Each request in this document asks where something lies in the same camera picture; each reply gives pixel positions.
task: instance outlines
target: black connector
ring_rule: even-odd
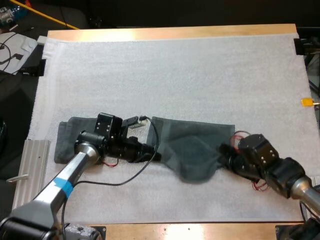
[[[41,77],[45,73],[46,60],[42,59],[38,66],[28,66],[19,69],[18,73],[22,76]]]
[[[297,55],[305,55],[304,45],[300,38],[294,38],[294,47],[295,47],[295,54]]]

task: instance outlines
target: gray cloth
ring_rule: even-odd
[[[67,164],[74,156],[74,145],[79,133],[83,130],[93,132],[96,118],[71,117],[69,121],[61,121],[54,152],[57,164]]]
[[[234,125],[152,118],[159,134],[158,152],[161,162],[178,174],[182,181],[208,181],[221,167],[217,148],[228,143]],[[146,143],[155,145],[156,136],[150,127]]]

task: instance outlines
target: red wire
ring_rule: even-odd
[[[244,136],[240,136],[240,135],[232,135],[230,137],[230,144],[235,149],[235,151],[237,153],[239,153],[239,149],[238,149],[238,146],[235,146],[236,139],[243,139],[243,138],[244,138]]]
[[[119,163],[119,158],[116,159],[116,163],[115,163],[115,164],[109,164],[109,163],[107,163],[107,162],[105,162],[105,161],[102,161],[102,163],[103,163],[104,165],[107,165],[109,168],[114,168],[115,166],[118,165],[118,163]]]
[[[258,191],[258,192],[264,192],[264,191],[267,191],[270,187],[267,185],[267,182],[264,182],[263,184],[261,185],[257,185],[257,183],[255,182],[252,182],[252,188],[255,190],[255,191]]]
[[[251,135],[251,133],[250,133],[250,132],[243,131],[243,130],[236,131],[236,132],[234,132],[234,134],[233,134],[233,135],[236,135],[236,134],[238,134],[238,133],[244,133],[244,134]]]

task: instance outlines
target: cloth fold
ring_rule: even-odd
[[[178,174],[182,181],[200,183],[208,181],[221,167],[217,148],[228,143],[235,132],[234,125],[153,117],[159,134],[158,152],[161,162]],[[152,127],[146,143],[156,144]]]

